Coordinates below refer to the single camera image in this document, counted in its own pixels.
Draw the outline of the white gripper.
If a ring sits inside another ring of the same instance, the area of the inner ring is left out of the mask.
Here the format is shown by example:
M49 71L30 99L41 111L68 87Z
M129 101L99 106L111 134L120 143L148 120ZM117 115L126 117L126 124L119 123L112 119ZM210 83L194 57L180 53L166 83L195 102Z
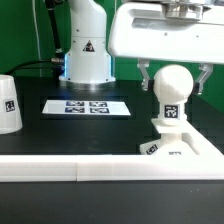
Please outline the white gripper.
M159 3L126 2L113 18L108 50L116 57L142 58L137 67L144 91L150 81L148 59L210 63L199 65L194 93L201 95L212 64L224 64L224 6L213 6L194 21L167 17Z

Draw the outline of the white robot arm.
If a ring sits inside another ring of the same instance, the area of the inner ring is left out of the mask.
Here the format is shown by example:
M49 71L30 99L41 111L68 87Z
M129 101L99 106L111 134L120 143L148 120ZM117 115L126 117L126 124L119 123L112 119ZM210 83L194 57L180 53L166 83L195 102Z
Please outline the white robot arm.
M94 0L68 0L71 47L63 85L84 88L114 81L112 59L136 58L147 91L152 60L197 63L200 94L213 66L224 64L224 0L121 0L110 29Z

